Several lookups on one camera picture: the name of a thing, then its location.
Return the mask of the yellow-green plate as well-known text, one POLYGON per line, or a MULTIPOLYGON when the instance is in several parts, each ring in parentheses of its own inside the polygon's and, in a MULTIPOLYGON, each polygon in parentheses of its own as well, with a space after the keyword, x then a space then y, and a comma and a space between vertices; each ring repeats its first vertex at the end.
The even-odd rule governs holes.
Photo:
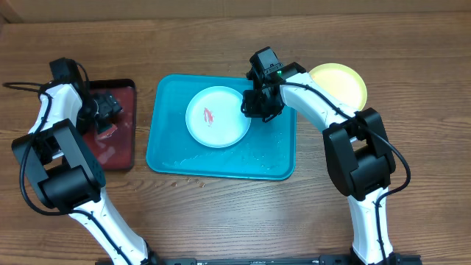
POLYGON ((311 69, 309 74, 317 85, 350 107, 362 110, 366 105, 366 84, 352 68, 325 63, 311 69))

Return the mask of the light blue plate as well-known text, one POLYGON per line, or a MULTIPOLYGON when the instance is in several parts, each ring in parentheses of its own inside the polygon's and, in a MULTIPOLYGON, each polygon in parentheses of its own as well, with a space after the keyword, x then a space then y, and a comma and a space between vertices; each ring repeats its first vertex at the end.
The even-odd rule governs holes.
POLYGON ((189 102, 185 123, 191 136, 211 148, 239 142, 248 132, 251 119, 241 112, 242 95, 227 86, 206 88, 189 102))

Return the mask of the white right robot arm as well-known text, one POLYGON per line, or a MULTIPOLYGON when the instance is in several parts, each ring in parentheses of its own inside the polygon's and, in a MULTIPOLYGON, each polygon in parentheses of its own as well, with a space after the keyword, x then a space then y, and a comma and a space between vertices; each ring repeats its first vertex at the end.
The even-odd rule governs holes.
POLYGON ((298 63, 283 65, 269 47, 249 60, 241 112, 267 123, 290 107, 322 133, 327 172, 347 197, 354 229, 353 257, 360 264, 388 264, 385 198, 396 165, 383 122, 373 109, 350 107, 317 85, 298 63))

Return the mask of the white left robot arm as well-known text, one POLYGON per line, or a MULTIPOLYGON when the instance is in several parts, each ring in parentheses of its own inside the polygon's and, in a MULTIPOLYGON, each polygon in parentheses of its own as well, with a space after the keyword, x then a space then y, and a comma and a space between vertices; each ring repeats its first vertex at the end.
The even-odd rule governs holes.
POLYGON ((106 192, 105 173, 83 140, 89 129, 107 137, 123 108, 110 91, 92 92, 85 68, 62 57, 50 62, 50 82, 6 82, 35 92, 41 103, 29 132, 12 142, 25 203, 44 216, 70 216, 109 255, 109 264, 161 264, 148 243, 121 217, 106 192))

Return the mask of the red black sponge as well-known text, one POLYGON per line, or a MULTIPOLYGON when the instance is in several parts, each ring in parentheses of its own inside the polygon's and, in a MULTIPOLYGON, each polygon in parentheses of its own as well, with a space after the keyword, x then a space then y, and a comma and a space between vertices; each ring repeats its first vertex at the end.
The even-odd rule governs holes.
POLYGON ((96 133, 97 138, 109 138, 112 134, 117 130, 117 126, 115 124, 111 124, 106 130, 98 131, 96 133))

